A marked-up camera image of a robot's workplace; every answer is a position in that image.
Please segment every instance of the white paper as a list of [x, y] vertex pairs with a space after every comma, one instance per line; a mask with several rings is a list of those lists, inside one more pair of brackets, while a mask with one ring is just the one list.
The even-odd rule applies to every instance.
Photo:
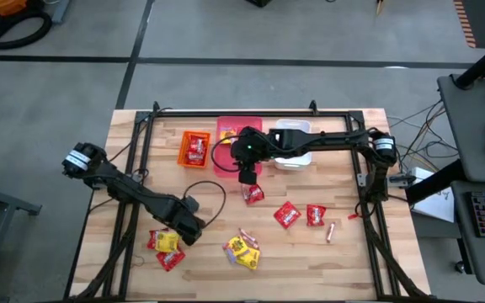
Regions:
[[[415, 167], [411, 174], [417, 177], [415, 183], [418, 183], [433, 173], [420, 167]], [[413, 211], [454, 223], [454, 195], [452, 190], [450, 188], [443, 189], [439, 193], [429, 196], [415, 204]]]

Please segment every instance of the yellow candy packet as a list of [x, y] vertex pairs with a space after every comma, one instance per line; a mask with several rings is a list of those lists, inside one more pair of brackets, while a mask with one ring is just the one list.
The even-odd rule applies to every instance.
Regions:
[[252, 270], [258, 267], [259, 254], [261, 253], [257, 249], [249, 248], [250, 253], [237, 257], [237, 263], [246, 266]]
[[246, 242], [240, 236], [233, 237], [228, 241], [227, 248], [233, 251], [235, 257], [248, 253], [248, 245], [246, 245]]
[[176, 232], [159, 231], [155, 249], [161, 253], [171, 253], [177, 250], [179, 234]]
[[235, 138], [226, 139], [226, 140], [224, 140], [224, 138], [227, 138], [228, 136], [236, 136], [236, 135], [237, 135], [237, 132], [235, 130], [232, 130], [232, 129], [221, 130], [220, 140], [222, 140], [222, 142], [220, 144], [232, 144], [235, 141]]

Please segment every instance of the black hose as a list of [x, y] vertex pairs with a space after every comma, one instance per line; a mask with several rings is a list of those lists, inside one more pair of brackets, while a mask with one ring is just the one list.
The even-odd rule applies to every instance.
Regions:
[[42, 26], [36, 32], [27, 37], [13, 41], [0, 42], [0, 50], [11, 50], [23, 47], [44, 38], [44, 36], [46, 36], [46, 34], [48, 34], [48, 32], [50, 31], [52, 22], [50, 15], [40, 10], [28, 10], [22, 13], [18, 13], [16, 16], [5, 18], [6, 28], [7, 30], [11, 29], [14, 25], [26, 19], [32, 18], [43, 19]]

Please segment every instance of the orange vacuum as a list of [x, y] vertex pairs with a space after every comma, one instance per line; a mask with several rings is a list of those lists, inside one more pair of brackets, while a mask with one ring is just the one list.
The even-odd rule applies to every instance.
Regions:
[[44, 12], [42, 0], [0, 0], [0, 38], [14, 25], [31, 18], [43, 19], [42, 26], [33, 34], [24, 38], [0, 42], [0, 50], [9, 50], [30, 45], [42, 39], [50, 31], [52, 22], [49, 14]]

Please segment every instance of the white container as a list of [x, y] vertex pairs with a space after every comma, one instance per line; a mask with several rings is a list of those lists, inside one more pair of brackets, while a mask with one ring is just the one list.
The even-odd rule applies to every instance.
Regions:
[[[312, 131], [312, 125], [310, 122], [305, 120], [291, 120], [291, 119], [280, 119], [276, 121], [277, 129], [288, 129], [288, 130], [302, 130], [306, 133]], [[290, 159], [275, 158], [274, 165], [278, 169], [284, 170], [304, 170], [308, 165], [312, 163], [312, 153], [307, 152], [304, 156], [293, 157]]]

